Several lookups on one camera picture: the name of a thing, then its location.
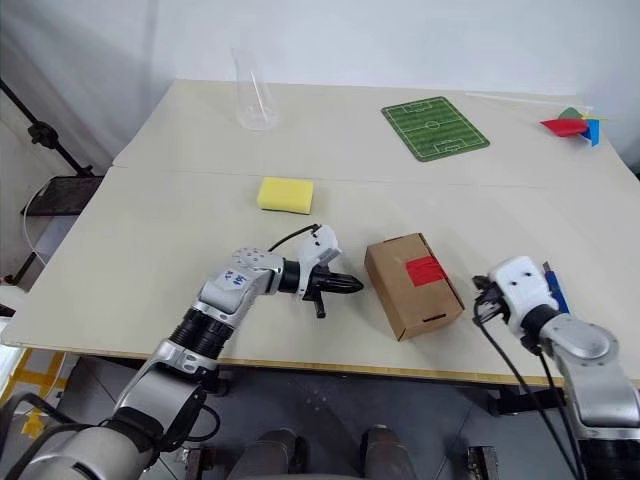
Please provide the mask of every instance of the blue paper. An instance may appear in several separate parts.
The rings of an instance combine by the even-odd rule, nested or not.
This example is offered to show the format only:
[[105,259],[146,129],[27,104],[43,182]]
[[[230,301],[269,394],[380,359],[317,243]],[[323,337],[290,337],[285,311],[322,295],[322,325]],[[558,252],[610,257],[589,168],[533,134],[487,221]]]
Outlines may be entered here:
[[580,135],[591,140],[591,146],[595,147],[600,143],[600,120],[596,118],[588,118],[587,125],[589,127],[587,128],[587,131]]

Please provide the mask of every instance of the yellow sponge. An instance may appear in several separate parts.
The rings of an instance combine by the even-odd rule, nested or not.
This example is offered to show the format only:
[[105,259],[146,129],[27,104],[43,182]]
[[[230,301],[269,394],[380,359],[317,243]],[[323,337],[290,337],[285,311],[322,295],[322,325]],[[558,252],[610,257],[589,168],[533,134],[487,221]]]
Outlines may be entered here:
[[265,177],[258,193],[258,206],[264,210],[311,212],[313,182],[293,178]]

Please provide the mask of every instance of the gray floor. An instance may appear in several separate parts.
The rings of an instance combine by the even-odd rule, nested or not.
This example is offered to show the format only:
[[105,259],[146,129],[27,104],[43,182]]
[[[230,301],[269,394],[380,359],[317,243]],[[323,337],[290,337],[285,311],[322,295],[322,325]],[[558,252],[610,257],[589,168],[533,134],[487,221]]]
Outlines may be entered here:
[[[83,358],[61,409],[79,421],[98,422],[109,416],[133,373],[104,360]],[[222,417],[222,428],[209,443],[220,449],[227,464],[265,431],[289,427],[309,441],[313,472],[357,475],[360,436],[371,425],[385,424],[405,442],[421,479],[467,479],[467,445],[496,447],[501,479],[570,478],[537,414],[494,418],[476,405],[481,392],[475,389],[251,369],[232,375],[230,394],[208,402]],[[556,412],[551,415],[560,428]],[[210,419],[203,415],[195,433],[209,426]],[[163,454],[161,460],[142,478],[184,478],[184,466],[175,454]],[[224,476],[221,465],[205,478]]]

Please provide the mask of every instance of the white stick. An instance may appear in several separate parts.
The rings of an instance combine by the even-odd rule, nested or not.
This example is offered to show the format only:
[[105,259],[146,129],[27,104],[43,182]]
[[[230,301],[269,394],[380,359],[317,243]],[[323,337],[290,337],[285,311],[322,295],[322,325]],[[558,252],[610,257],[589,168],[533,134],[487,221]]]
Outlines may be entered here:
[[465,95],[468,95],[470,97],[489,98],[492,100],[506,100],[508,102],[534,103],[538,105],[558,105],[560,107],[574,107],[578,110],[584,110],[585,113],[591,112],[594,108],[591,105],[573,105],[571,103],[550,102],[548,100],[532,100],[527,98],[503,97],[502,95],[489,95],[485,93],[465,92]]

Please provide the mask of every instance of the blue pen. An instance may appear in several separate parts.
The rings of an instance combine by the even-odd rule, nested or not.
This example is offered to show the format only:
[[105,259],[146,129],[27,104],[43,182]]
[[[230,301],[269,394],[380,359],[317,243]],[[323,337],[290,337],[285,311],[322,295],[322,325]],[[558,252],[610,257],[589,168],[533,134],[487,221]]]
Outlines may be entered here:
[[556,277],[555,272],[551,270],[549,262],[544,262],[542,264],[542,268],[544,269],[544,278],[547,279],[547,285],[549,285],[551,296],[556,299],[556,302],[558,302],[558,306],[562,313],[569,313],[569,306],[567,305],[567,301],[564,299],[564,295],[562,294],[562,289],[560,288],[558,277]]

